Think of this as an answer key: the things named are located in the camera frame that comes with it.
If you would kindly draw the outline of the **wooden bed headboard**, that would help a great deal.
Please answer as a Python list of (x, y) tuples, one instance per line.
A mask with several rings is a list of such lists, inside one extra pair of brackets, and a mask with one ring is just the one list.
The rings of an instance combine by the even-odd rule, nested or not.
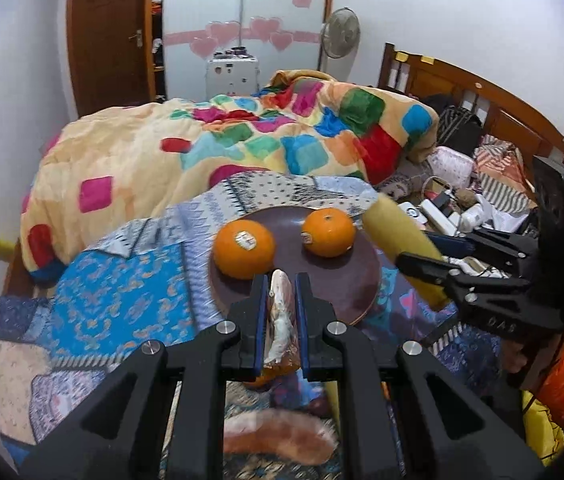
[(485, 133), (513, 143), (528, 174), (536, 155), (564, 164), (564, 136), (544, 115), (513, 93), (463, 68), (400, 51), (387, 42), (377, 85), (413, 99), (449, 96), (456, 106), (479, 118)]

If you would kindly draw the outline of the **brown wooden door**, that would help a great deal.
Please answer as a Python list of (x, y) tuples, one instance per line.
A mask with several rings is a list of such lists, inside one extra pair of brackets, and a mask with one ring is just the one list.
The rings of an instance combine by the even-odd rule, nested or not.
[(151, 0), (67, 0), (66, 38), (80, 116), (155, 99)]

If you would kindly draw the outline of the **white grey box device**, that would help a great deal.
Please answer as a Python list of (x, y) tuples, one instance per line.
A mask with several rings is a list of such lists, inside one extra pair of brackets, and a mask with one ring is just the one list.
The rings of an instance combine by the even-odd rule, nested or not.
[(215, 56), (206, 67), (206, 96), (251, 96), (260, 89), (259, 61), (254, 56)]

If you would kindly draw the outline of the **colourful patchwork blanket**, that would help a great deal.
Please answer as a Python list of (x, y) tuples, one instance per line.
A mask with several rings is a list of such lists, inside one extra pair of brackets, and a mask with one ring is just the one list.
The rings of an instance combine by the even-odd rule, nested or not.
[(108, 107), (51, 141), (20, 215), (20, 253), (40, 282), (114, 229), (192, 200), (231, 172), (388, 179), (425, 159), (438, 114), (402, 94), (316, 70), (281, 70), (254, 96)]

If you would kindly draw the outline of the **large orange with sticker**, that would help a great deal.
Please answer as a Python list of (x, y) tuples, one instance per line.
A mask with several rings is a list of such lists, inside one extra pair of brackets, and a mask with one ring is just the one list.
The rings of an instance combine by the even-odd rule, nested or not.
[(251, 280), (274, 268), (275, 239), (261, 223), (241, 219), (223, 226), (212, 243), (212, 261), (235, 280)]

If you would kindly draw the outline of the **large orange on plate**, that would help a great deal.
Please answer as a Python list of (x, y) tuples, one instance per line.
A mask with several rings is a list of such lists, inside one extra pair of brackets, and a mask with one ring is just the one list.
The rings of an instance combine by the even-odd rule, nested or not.
[(357, 228), (351, 218), (337, 208), (314, 210), (306, 216), (300, 237), (308, 252), (323, 258), (344, 255), (357, 236)]

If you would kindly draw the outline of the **blue patterned patchwork cloth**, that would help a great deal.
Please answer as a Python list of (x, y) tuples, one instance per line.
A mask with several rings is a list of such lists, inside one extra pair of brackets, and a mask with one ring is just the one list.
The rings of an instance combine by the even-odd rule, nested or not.
[[(213, 299), (210, 248), (229, 221), (276, 206), (335, 207), (358, 218), (378, 193), (352, 177), (294, 177), (245, 170), (163, 214), (126, 223), (81, 252), (55, 289), (0, 298), (0, 438), (17, 470), (32, 449), (148, 339), (181, 344), (224, 318)], [(477, 394), (498, 378), (498, 339), (428, 309), (379, 249), (377, 294), (346, 308), (371, 339), (425, 347)], [(227, 417), (283, 408), (333, 426), (324, 387), (301, 373), (262, 392), (227, 384)], [(224, 479), (342, 479), (339, 450), (322, 465), (274, 455), (229, 455)]]

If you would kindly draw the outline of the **white wardrobe with hearts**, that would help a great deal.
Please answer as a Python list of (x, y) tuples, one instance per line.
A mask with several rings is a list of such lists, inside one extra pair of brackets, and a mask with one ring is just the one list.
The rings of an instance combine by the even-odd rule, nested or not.
[(169, 99), (207, 98), (212, 55), (244, 47), (259, 86), (278, 70), (319, 67), (329, 0), (163, 0), (163, 62)]

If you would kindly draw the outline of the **dark brown round plate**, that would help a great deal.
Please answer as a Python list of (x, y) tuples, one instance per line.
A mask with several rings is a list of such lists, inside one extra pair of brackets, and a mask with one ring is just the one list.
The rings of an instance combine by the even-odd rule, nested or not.
[(381, 288), (382, 266), (369, 237), (355, 231), (347, 252), (337, 257), (314, 255), (303, 247), (300, 232), (308, 207), (280, 206), (247, 214), (247, 220), (267, 228), (275, 240), (274, 266), (293, 280), (306, 273), (315, 296), (330, 302), (339, 321), (355, 325), (376, 304)]

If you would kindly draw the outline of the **small tangerine near plate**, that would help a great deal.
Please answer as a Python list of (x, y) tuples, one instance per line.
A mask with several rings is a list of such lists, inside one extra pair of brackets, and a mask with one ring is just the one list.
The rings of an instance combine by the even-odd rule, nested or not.
[(260, 389), (273, 382), (275, 374), (272, 370), (264, 370), (261, 375), (259, 375), (252, 382), (243, 382), (243, 385), (248, 389)]

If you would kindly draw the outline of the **standing electric fan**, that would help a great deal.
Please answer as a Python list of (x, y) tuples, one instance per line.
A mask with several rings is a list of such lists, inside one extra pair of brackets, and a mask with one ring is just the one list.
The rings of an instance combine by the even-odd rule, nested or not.
[(330, 60), (340, 60), (353, 52), (359, 44), (361, 25), (358, 15), (347, 6), (333, 11), (320, 32), (320, 67), (327, 69)]

